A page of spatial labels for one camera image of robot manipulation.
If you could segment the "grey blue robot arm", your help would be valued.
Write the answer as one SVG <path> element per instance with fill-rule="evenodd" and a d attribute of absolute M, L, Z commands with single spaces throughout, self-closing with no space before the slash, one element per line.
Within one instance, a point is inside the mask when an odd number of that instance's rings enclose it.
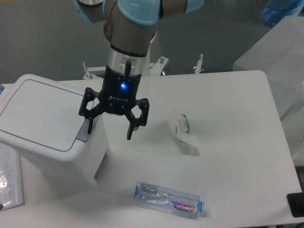
<path fill-rule="evenodd" d="M 136 95 L 157 22 L 197 10 L 203 1 L 76 0 L 74 5 L 85 24 L 105 22 L 104 35 L 110 43 L 102 89 L 85 89 L 79 115 L 87 120 L 89 133 L 99 115 L 124 115 L 130 123 L 130 139 L 138 127 L 147 124 L 149 101 Z"/>

